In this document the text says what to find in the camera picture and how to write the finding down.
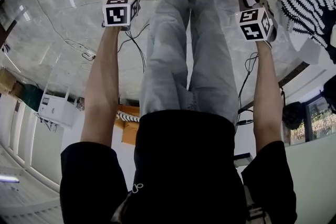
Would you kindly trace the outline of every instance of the tile floor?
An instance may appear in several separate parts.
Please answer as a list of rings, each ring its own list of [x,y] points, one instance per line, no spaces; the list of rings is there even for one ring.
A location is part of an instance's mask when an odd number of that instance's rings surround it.
[[[5,55],[0,52],[0,64],[18,73],[23,81],[35,81],[45,87],[49,81],[54,91],[65,92],[70,87],[71,95],[82,97],[87,83],[91,62],[81,53],[71,48],[66,39],[83,44],[92,51],[97,51],[103,33],[102,0],[5,0],[0,8],[0,22],[8,27],[11,21],[25,9],[25,16],[18,23],[7,39],[11,47]],[[158,0],[141,0],[141,11],[132,23],[135,36],[150,20]],[[237,89],[242,86],[246,76],[245,60],[256,51],[254,44],[244,42],[234,20],[238,11],[237,0],[215,0],[220,14],[222,29],[226,35],[233,60]],[[269,0],[271,8],[276,0]],[[187,31],[188,47],[191,46],[190,31]],[[137,38],[137,43],[146,53],[148,28]],[[127,36],[121,33],[119,44]],[[279,27],[278,38],[274,43],[273,56],[279,79],[286,76],[301,61],[296,57],[284,30]],[[192,70],[192,55],[188,50],[187,63]],[[139,99],[142,79],[142,63],[138,50],[132,42],[127,42],[119,53],[120,97],[121,99]],[[256,69],[246,83],[243,91],[243,104],[253,99],[256,81]]]

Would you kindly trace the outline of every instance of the light blue jeans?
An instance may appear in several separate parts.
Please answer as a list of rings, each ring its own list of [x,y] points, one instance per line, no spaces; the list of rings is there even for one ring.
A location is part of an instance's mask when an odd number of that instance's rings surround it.
[[[187,89],[189,17],[194,67]],[[150,22],[141,116],[161,110],[195,110],[236,123],[238,95],[220,26],[213,0],[159,0]]]

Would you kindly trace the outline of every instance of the white cube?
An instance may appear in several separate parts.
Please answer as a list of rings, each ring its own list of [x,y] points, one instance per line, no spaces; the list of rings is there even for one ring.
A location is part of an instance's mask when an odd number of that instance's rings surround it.
[[[267,40],[273,26],[264,7],[238,12],[236,21],[246,41]]]
[[[105,26],[129,26],[138,14],[139,0],[103,0]]]

